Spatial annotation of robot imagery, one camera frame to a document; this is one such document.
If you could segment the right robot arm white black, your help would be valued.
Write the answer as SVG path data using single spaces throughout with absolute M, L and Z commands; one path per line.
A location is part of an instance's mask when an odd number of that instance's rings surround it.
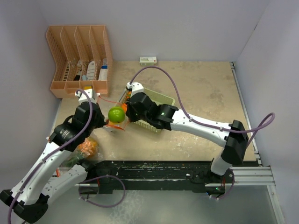
M 211 127 L 217 122 L 202 119 L 209 126 L 199 125 L 188 118 L 183 110 L 168 104 L 157 105 L 143 92 L 131 96 L 126 105 L 126 115 L 132 122 L 143 120 L 156 129 L 193 134 L 222 147 L 223 150 L 212 160 L 208 170 L 210 181 L 219 182 L 231 166 L 243 164 L 249 138 L 242 132 L 245 130 L 242 122 L 221 123 L 222 126 L 217 129 Z

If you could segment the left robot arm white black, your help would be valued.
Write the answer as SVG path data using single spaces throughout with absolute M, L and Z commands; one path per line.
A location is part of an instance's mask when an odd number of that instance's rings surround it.
M 50 200 L 80 181 L 91 183 L 96 171 L 76 165 L 65 176 L 49 182 L 58 166 L 91 135 L 94 129 L 105 125 L 98 103 L 81 103 L 73 115 L 54 129 L 49 142 L 25 177 L 12 189 L 0 193 L 1 201 L 29 224 L 37 222 L 47 211 Z

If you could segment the clear zip bag orange zipper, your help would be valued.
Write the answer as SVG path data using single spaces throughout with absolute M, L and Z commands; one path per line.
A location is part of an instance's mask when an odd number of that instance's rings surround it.
M 91 162 L 99 162 L 104 158 L 98 138 L 94 134 L 87 137 L 83 143 L 69 155 L 56 169 L 57 177 L 70 170 L 78 161 L 86 159 Z

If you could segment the green toy lime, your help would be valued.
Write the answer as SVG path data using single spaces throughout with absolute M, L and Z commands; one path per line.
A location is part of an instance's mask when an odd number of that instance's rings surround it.
M 113 107 L 108 112 L 108 119 L 112 123 L 122 123 L 125 120 L 125 112 L 121 107 Z

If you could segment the toy pineapple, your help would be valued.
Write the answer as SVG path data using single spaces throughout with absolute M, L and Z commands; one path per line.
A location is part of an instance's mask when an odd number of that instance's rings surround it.
M 98 154 L 98 149 L 98 142 L 92 137 L 88 137 L 64 161 L 64 166 L 72 167 L 82 159 L 93 159 Z

